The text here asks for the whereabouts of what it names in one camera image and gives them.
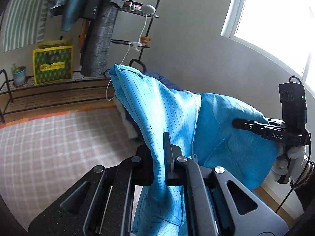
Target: white cable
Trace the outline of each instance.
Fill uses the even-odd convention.
[[[139,36],[139,41],[138,41],[138,42],[140,42],[140,38],[141,38],[142,33],[143,33],[143,31],[144,31],[144,28],[145,28],[145,26],[146,26],[147,16],[148,16],[148,14],[145,15],[145,23],[144,23],[143,29],[142,29],[142,31],[141,31],[141,34],[140,34],[140,36]],[[128,52],[129,52],[129,50],[130,50],[130,44],[131,44],[131,43],[128,44],[127,53],[125,54],[125,56],[124,56],[122,62],[120,63],[120,65],[123,63],[123,61],[124,61],[125,58],[127,57],[127,54],[128,54]],[[106,87],[106,100],[107,100],[107,101],[111,101],[111,100],[115,97],[115,95],[114,95],[111,99],[108,99],[108,97],[107,97],[107,91],[108,91],[108,87],[109,87],[109,84],[110,84],[110,83],[111,83],[111,80],[109,81],[109,83],[107,84],[107,87]]]
[[[121,64],[123,63],[123,61],[125,60],[125,58],[126,58],[128,52],[129,52],[129,50],[130,50],[130,44],[131,44],[131,43],[128,44],[128,51],[127,51],[127,53],[125,54],[124,58],[122,59],[122,62],[120,63],[120,66],[121,66]]]
[[[134,10],[136,9],[135,5],[132,4],[132,2],[131,2],[130,5],[129,5],[129,9],[130,9],[131,11],[134,11]]]
[[[140,34],[140,36],[139,36],[139,41],[138,41],[138,42],[140,42],[140,39],[141,39],[142,33],[143,33],[144,28],[145,28],[145,26],[146,26],[146,19],[147,19],[147,16],[148,16],[148,14],[146,14],[146,15],[145,15],[145,23],[144,23],[143,29],[142,29],[142,31],[141,31],[141,34]]]
[[[128,44],[128,51],[127,51],[127,53],[125,54],[125,56],[124,56],[122,62],[120,63],[120,65],[121,65],[121,64],[123,63],[123,61],[125,60],[125,58],[126,58],[128,52],[129,52],[129,50],[130,50],[130,44]],[[111,79],[110,79],[110,81],[109,81],[109,83],[107,84],[107,87],[106,87],[106,100],[107,100],[107,101],[111,101],[111,100],[115,97],[115,95],[114,95],[111,99],[108,99],[108,97],[107,97],[107,91],[108,91],[108,87],[109,87],[110,83],[111,83]]]
[[[107,84],[107,88],[106,88],[106,100],[107,101],[111,101],[115,97],[115,95],[111,99],[108,99],[108,97],[107,97],[107,90],[108,90],[108,86],[110,83],[111,83],[111,79],[110,79],[109,83]]]

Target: window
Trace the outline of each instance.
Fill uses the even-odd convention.
[[[315,91],[315,0],[232,0],[221,35],[267,56]]]

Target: potted plant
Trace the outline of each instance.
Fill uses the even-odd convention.
[[[11,70],[12,70],[13,82],[15,86],[22,85],[26,82],[26,77],[25,77],[26,67],[25,66],[16,67],[14,63]]]

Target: teddy bear keychain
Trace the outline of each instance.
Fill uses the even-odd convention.
[[[151,38],[145,37],[145,36],[141,36],[140,37],[140,42],[142,43],[143,47],[149,47],[148,43],[149,41],[151,41]]]

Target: metal screw head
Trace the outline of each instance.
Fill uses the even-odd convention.
[[[215,172],[222,174],[225,171],[225,169],[221,166],[215,167]]]
[[[131,161],[132,161],[132,162],[140,162],[140,161],[141,161],[141,157],[139,157],[139,156],[133,156],[133,157],[131,158]]]
[[[179,162],[186,162],[186,161],[187,161],[187,157],[185,157],[185,156],[178,156],[178,157],[177,157],[177,160],[178,160]]]
[[[93,168],[93,171],[94,171],[95,173],[101,173],[101,172],[104,171],[104,167],[103,167],[102,165],[97,165],[97,166],[95,166],[95,167]]]

